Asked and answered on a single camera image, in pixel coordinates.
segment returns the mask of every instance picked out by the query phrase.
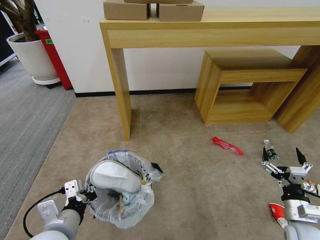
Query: black tag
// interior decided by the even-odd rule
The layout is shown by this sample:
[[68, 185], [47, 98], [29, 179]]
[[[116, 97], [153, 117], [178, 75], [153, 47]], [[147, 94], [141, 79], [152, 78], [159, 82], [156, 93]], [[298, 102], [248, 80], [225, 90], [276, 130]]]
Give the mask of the black tag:
[[153, 168], [157, 169], [159, 172], [163, 173], [162, 169], [160, 168], [159, 164], [157, 163], [151, 163], [151, 165], [153, 166]]

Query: wall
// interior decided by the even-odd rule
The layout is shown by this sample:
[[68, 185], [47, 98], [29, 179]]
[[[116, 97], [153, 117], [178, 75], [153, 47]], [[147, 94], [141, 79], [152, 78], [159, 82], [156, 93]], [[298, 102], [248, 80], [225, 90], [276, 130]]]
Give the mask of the wall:
[[[198, 0], [206, 7], [312, 7], [319, 0]], [[75, 92], [114, 91], [99, 20], [103, 0], [35, 0]], [[298, 47], [275, 47], [293, 57]], [[204, 48], [125, 49], [130, 90], [195, 88]]]

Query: wooden side table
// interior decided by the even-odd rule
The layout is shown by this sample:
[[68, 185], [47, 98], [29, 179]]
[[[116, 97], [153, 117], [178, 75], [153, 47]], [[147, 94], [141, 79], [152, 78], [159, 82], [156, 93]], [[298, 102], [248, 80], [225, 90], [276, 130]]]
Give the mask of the wooden side table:
[[201, 22], [102, 19], [100, 28], [126, 141], [130, 139], [131, 101], [124, 48], [302, 45], [294, 62], [312, 67], [276, 116], [292, 132], [320, 106], [320, 51], [315, 51], [320, 45], [319, 7], [205, 8]]
[[[307, 69], [273, 49], [205, 51], [195, 95], [206, 124], [269, 121]], [[222, 83], [251, 83], [222, 90]]]

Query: white planter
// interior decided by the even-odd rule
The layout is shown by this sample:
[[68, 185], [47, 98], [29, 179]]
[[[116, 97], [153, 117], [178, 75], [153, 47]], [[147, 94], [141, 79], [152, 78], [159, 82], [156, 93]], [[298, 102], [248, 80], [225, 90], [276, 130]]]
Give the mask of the white planter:
[[32, 75], [34, 82], [41, 85], [59, 82], [60, 79], [41, 40], [14, 42], [23, 36], [23, 33], [13, 35], [7, 38], [7, 42], [27, 72]]

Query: black cable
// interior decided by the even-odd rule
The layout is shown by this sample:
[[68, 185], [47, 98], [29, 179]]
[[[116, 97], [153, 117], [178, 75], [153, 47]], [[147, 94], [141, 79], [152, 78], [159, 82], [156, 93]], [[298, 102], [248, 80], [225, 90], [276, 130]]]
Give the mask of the black cable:
[[40, 200], [38, 200], [36, 203], [34, 203], [27, 211], [26, 213], [24, 214], [24, 217], [23, 217], [23, 229], [24, 231], [26, 232], [26, 234], [29, 236], [29, 237], [33, 237], [33, 235], [29, 232], [28, 228], [27, 228], [27, 224], [26, 224], [26, 220], [27, 220], [27, 216], [29, 214], [29, 212], [34, 208], [35, 205], [37, 205], [38, 203], [40, 203], [41, 201], [45, 200], [46, 198], [48, 197], [51, 197], [52, 195], [55, 195], [57, 193], [61, 193], [61, 194], [65, 194], [66, 191], [64, 189], [64, 187], [60, 188], [58, 191], [55, 191], [53, 193], [50, 193], [48, 194], [47, 196], [44, 196], [43, 198], [41, 198]]
[[289, 179], [286, 179], [292, 186], [294, 186], [295, 188], [298, 188], [299, 190], [301, 190], [302, 192], [306, 193], [306, 194], [310, 194], [311, 196], [320, 198], [320, 196], [318, 194], [312, 193], [312, 192], [308, 192], [307, 190], [295, 185], [293, 182], [291, 182]]

